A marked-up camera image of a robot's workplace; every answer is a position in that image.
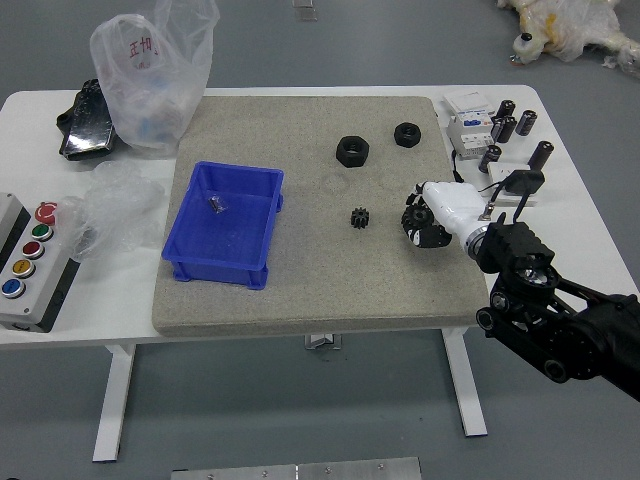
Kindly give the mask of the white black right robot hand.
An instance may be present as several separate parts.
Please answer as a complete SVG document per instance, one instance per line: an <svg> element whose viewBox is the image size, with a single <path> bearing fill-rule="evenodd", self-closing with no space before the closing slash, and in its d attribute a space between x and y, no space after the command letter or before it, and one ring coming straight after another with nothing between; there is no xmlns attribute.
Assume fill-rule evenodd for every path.
<svg viewBox="0 0 640 480"><path fill-rule="evenodd" d="M476 188L456 182L416 184L401 218L405 234L416 247L446 247L456 236L471 258L478 255L489 223L490 213Z"/></svg>

